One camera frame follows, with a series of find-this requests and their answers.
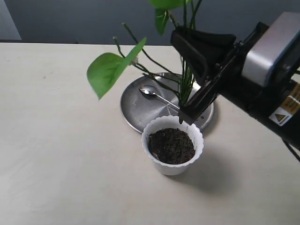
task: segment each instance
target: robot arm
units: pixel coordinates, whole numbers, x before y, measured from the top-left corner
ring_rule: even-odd
[[[234,35],[177,28],[171,43],[201,86],[180,108],[192,124],[221,94],[300,149],[300,14],[283,13],[271,26],[258,23],[243,41]]]

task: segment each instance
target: white table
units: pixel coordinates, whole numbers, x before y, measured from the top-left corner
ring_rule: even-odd
[[[146,50],[180,72],[172,47]],[[140,72],[129,67],[99,102],[88,84],[88,65],[107,51],[117,53],[0,44],[1,225],[300,224],[298,161],[223,97],[197,163],[175,178],[159,174],[120,113]]]

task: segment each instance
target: metal spoon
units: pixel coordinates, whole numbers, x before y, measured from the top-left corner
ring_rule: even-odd
[[[176,108],[177,110],[179,110],[180,108],[173,104],[172,102],[168,101],[167,99],[165,99],[164,97],[161,97],[160,95],[158,95],[156,93],[157,89],[154,86],[151,85],[143,85],[141,87],[139,87],[139,90],[141,93],[146,94],[146,95],[152,95],[152,96],[156,96],[158,98],[160,98],[161,100],[169,103],[170,105],[172,105],[174,108]]]

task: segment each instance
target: heart-shaped leaf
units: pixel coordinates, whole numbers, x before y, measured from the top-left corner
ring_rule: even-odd
[[[145,44],[146,38],[138,43],[125,58],[108,52],[100,55],[91,63],[87,71],[87,77],[99,99],[112,88]]]
[[[184,1],[186,1],[186,4],[191,2],[191,0],[149,0],[149,2],[154,6],[154,8],[159,9],[178,8],[184,6]]]
[[[165,27],[167,26],[169,20],[169,14],[165,9],[155,9],[155,26],[156,30],[160,35],[163,35],[165,32]]]

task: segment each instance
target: black cable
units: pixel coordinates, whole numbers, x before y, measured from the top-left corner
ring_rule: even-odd
[[[299,155],[295,152],[295,150],[291,147],[291,145],[286,142],[285,140],[282,140],[283,143],[286,145],[286,147],[288,148],[288,150],[295,156],[295,158],[300,162],[300,157]]]

